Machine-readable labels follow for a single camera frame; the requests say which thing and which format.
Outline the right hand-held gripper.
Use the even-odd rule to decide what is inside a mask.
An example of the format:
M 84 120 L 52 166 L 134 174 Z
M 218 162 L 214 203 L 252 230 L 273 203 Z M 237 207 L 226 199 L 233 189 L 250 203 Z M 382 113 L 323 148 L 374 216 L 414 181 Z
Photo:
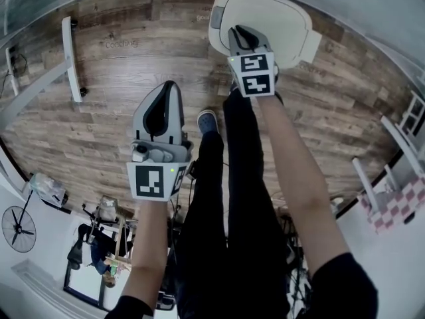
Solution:
M 238 54 L 228 57 L 228 63 L 241 95 L 274 95 L 275 60 L 268 38 L 252 27 L 237 25 L 228 30 L 228 41 L 230 53 Z

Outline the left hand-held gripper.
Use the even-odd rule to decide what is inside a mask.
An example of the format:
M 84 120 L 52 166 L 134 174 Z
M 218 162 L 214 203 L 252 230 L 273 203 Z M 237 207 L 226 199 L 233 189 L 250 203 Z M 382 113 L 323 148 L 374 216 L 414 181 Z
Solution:
M 132 159 L 127 163 L 134 199 L 169 200 L 178 194 L 193 150 L 192 142 L 183 141 L 183 125 L 181 91 L 172 80 L 154 88 L 137 107 L 133 115 L 137 140 L 131 143 Z

